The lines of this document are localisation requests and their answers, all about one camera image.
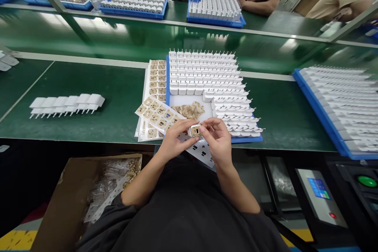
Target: cardboard box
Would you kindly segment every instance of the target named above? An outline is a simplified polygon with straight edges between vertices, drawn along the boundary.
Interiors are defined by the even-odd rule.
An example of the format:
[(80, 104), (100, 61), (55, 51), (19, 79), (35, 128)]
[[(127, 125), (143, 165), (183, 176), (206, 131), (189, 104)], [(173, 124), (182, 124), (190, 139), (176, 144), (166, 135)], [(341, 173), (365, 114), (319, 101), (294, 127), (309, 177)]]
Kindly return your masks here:
[(305, 17), (317, 2), (319, 2), (319, 0), (301, 0), (294, 11)]
[(142, 154), (68, 160), (52, 195), (31, 252), (71, 252), (84, 232), (88, 196), (106, 159), (141, 158)]

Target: sticker sheet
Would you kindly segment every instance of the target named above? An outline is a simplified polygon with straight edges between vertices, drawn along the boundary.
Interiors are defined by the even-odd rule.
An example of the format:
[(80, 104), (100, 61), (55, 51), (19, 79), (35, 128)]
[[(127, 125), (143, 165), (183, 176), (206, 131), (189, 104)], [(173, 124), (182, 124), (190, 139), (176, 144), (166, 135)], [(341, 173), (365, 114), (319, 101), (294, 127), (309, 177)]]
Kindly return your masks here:
[(135, 113), (143, 118), (145, 123), (148, 123), (154, 128), (148, 130), (148, 137), (156, 136), (158, 134), (157, 131), (165, 135), (167, 130), (179, 119), (186, 119), (153, 96), (147, 97)]

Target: green workbench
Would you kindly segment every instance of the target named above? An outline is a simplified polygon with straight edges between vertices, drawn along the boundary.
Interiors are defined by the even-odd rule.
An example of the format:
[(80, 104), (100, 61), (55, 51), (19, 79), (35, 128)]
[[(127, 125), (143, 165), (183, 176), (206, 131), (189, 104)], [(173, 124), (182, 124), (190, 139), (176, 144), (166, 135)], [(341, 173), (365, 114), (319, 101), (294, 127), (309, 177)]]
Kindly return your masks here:
[[(15, 72), (23, 75), (31, 69), (43, 72), (51, 62), (20, 60)], [(0, 122), (0, 137), (55, 141), (137, 143), (134, 137), (138, 116), (134, 113), (142, 101), (144, 69), (54, 62), (17, 105)], [(259, 126), (266, 128), (261, 143), (233, 144), (238, 148), (335, 151), (320, 122), (296, 82), (245, 78)], [(0, 77), (0, 90), (4, 82)], [(16, 98), (29, 87), (20, 86)], [(94, 114), (74, 114), (60, 118), (29, 119), (29, 105), (36, 97), (70, 96), (98, 93), (106, 98)], [(14, 99), (5, 99), (7, 106)]]
[(324, 64), (378, 73), (375, 48), (9, 8), (0, 9), (0, 44), (20, 52), (136, 62), (164, 58), (169, 48), (227, 50), (236, 53), (243, 71), (289, 75)]

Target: beige sticker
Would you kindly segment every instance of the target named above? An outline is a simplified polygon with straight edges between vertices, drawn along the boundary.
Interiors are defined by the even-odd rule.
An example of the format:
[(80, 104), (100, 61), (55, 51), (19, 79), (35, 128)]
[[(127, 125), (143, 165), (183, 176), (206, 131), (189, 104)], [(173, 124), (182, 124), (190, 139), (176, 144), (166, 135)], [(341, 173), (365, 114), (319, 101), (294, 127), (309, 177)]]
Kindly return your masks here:
[(157, 130), (156, 129), (149, 129), (148, 130), (148, 138), (151, 139), (151, 138), (156, 138), (156, 132)]
[(159, 106), (160, 106), (159, 103), (154, 102), (154, 103), (150, 106), (150, 108), (153, 109), (153, 110), (156, 110), (156, 109), (158, 109)]
[(151, 122), (156, 123), (159, 118), (160, 118), (160, 116), (155, 113), (154, 115), (152, 115), (150, 120), (151, 120)]
[(143, 116), (146, 117), (146, 118), (150, 118), (152, 113), (153, 112), (152, 112), (151, 109), (147, 109), (146, 112), (143, 114)]
[(165, 132), (167, 132), (168, 129), (171, 128), (171, 127), (172, 127), (172, 123), (169, 123), (169, 124), (165, 127)]
[(150, 98), (147, 98), (145, 101), (144, 101), (144, 105), (146, 105), (146, 106), (150, 106), (150, 104), (151, 103), (153, 103), (154, 101), (152, 100), (152, 99), (150, 99)]
[(165, 108), (163, 105), (160, 105), (160, 106), (157, 108), (157, 110), (156, 110), (156, 112), (159, 113), (159, 114), (162, 114), (162, 113), (164, 113), (165, 111), (166, 111), (166, 108)]
[(170, 110), (167, 110), (167, 112), (164, 114), (164, 117), (166, 118), (166, 119), (168, 119), (168, 120), (171, 120), (172, 119), (172, 117), (173, 117), (173, 112), (172, 111), (170, 111)]
[(167, 123), (168, 123), (167, 120), (162, 118), (162, 119), (159, 120), (159, 122), (157, 124), (158, 124), (159, 127), (164, 128)]
[(202, 134), (200, 132), (200, 127), (201, 126), (190, 127), (190, 130), (191, 130), (191, 133), (192, 133), (192, 137), (198, 138), (198, 137), (202, 136)]
[(147, 107), (145, 107), (144, 105), (141, 105), (141, 106), (139, 106), (139, 108), (138, 108), (137, 111), (138, 111), (140, 114), (142, 114), (146, 109), (147, 109)]
[(177, 115), (174, 116), (174, 118), (172, 118), (172, 123), (176, 123), (177, 121), (179, 121), (179, 117)]

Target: fingers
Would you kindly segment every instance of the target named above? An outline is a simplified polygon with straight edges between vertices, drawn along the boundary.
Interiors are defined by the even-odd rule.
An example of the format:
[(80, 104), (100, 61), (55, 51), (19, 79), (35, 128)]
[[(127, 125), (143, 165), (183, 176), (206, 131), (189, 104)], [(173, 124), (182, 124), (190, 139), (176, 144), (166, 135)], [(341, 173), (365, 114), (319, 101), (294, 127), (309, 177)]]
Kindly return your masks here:
[(190, 148), (192, 145), (197, 143), (200, 140), (200, 138), (191, 138), (189, 140), (186, 140), (185, 142), (181, 143), (182, 151), (185, 151), (187, 148)]
[(180, 133), (188, 130), (190, 126), (198, 124), (198, 120), (192, 119), (181, 119), (175, 123), (175, 125), (171, 128), (175, 135), (179, 135)]
[(209, 144), (210, 147), (216, 147), (217, 146), (217, 141), (211, 135), (209, 130), (207, 130), (205, 127), (201, 126), (200, 132), (201, 132), (202, 136), (205, 138), (206, 142)]
[(228, 131), (226, 124), (220, 118), (215, 118), (215, 117), (209, 118), (209, 119), (205, 120), (204, 122), (202, 122), (201, 125), (206, 127), (206, 128), (211, 126), (215, 130)]

